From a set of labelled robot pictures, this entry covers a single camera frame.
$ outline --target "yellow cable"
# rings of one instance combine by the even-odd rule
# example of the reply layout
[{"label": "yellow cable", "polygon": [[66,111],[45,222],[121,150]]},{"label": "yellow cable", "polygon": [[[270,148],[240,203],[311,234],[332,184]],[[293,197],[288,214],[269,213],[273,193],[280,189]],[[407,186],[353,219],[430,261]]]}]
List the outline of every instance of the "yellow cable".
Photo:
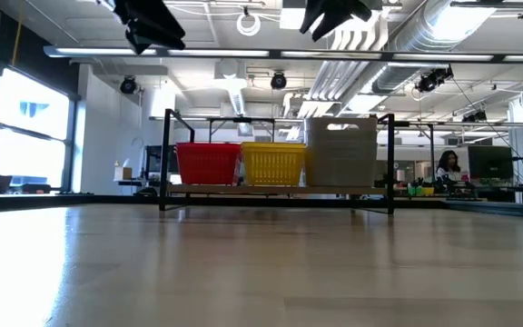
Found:
[{"label": "yellow cable", "polygon": [[15,34],[14,55],[11,58],[12,67],[15,67],[15,60],[17,59],[17,48],[19,47],[19,36],[22,33],[22,23],[24,22],[25,1],[21,0],[21,2],[21,8],[19,9],[19,21],[17,22],[17,34]]}]

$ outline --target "large window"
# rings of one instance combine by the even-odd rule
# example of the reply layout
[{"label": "large window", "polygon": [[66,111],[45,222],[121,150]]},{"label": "large window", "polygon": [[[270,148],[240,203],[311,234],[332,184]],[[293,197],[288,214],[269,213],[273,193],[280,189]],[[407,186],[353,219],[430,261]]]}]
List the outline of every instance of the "large window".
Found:
[{"label": "large window", "polygon": [[0,174],[62,186],[70,100],[11,70],[0,77]]}]

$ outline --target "floor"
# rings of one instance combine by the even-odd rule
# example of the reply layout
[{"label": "floor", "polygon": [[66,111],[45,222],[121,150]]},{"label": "floor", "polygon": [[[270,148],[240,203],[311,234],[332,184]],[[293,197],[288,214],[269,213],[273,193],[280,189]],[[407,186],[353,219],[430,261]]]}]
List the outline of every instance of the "floor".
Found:
[{"label": "floor", "polygon": [[522,326],[523,219],[88,205],[0,213],[0,326]]}]

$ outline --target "person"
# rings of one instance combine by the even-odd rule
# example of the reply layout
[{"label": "person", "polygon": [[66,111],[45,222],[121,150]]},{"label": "person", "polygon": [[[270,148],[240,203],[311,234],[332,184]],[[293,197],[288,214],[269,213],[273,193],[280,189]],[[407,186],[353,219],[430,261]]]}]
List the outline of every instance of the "person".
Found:
[{"label": "person", "polygon": [[461,181],[461,168],[458,165],[458,156],[453,151],[446,151],[439,159],[439,166],[437,167],[437,178],[447,176],[453,182]]}]

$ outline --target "metal shelf frame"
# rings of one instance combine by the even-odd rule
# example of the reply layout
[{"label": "metal shelf frame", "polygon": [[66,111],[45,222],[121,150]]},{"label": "metal shelf frame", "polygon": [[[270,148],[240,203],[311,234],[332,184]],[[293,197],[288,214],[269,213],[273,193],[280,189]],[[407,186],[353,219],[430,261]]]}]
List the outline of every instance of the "metal shelf frame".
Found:
[{"label": "metal shelf frame", "polygon": [[[163,149],[166,149],[166,145],[169,144],[171,139],[171,120],[174,118],[177,122],[187,127],[190,131],[190,142],[195,142],[195,131],[194,129],[183,120],[180,114],[176,113],[173,109],[166,109],[163,118]],[[208,119],[210,122],[210,137],[212,132],[212,123],[215,121],[231,121],[236,123],[252,123],[255,121],[270,123],[275,125],[275,120],[271,118],[248,118],[248,117],[235,117],[235,118],[219,118],[212,117]],[[386,114],[381,117],[378,121],[379,124],[385,125],[388,129],[389,140],[388,140],[388,171],[386,176],[386,188],[385,189],[368,189],[368,188],[340,188],[340,187],[271,187],[271,186],[214,186],[214,185],[168,185],[163,179],[166,179],[167,172],[169,170],[169,158],[168,151],[163,151],[161,160],[161,187],[159,192],[159,210],[165,211],[167,205],[178,204],[178,205],[223,205],[223,206],[270,206],[270,207],[339,207],[339,208],[385,208],[386,214],[394,214],[395,201],[393,195],[393,176],[394,176],[394,163],[395,163],[395,115]],[[360,194],[369,192],[372,194],[383,194],[381,200],[359,200],[356,195],[351,195],[350,199],[290,199],[290,198],[272,198],[267,196],[269,194],[289,194],[289,193],[345,193],[348,194]],[[246,197],[246,198],[235,198],[237,194],[250,195],[252,192],[258,193],[259,195],[266,195],[262,197]],[[171,196],[171,193],[185,193],[184,197]],[[191,197],[192,193],[206,193],[207,197]]]}]

